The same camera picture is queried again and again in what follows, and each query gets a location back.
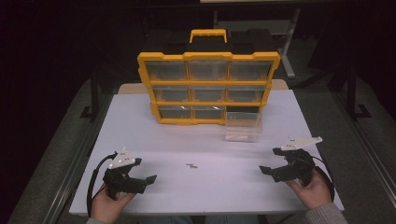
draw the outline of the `sleeve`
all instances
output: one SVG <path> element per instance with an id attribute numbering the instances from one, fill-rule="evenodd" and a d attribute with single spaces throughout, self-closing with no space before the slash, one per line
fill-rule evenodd
<path id="1" fill-rule="evenodd" d="M 88 219 L 86 224 L 105 224 L 105 222 L 101 222 L 101 221 L 98 221 L 98 220 L 90 217 L 90 219 Z"/>
<path id="2" fill-rule="evenodd" d="M 335 203 L 328 203 L 307 211 L 305 220 L 308 224 L 347 224 Z"/>

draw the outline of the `white table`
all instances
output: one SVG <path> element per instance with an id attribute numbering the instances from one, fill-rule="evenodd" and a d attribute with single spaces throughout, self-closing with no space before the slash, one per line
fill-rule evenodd
<path id="1" fill-rule="evenodd" d="M 273 147 L 289 136 L 311 136 L 292 91 L 271 91 L 257 143 L 227 142 L 225 127 L 213 124 L 158 124 L 146 94 L 115 95 L 81 179 L 70 213 L 86 215 L 92 170 L 105 156 L 126 147 L 143 161 L 130 177 L 158 175 L 156 182 L 123 210 L 135 215 L 210 215 L 297 213 L 305 208 L 284 183 L 263 175 L 259 166 L 276 168 L 286 161 Z M 316 146 L 305 147 L 319 157 Z M 96 180 L 95 193 L 110 161 Z M 323 164 L 316 164 L 325 170 Z M 334 202 L 344 210 L 338 194 Z"/>

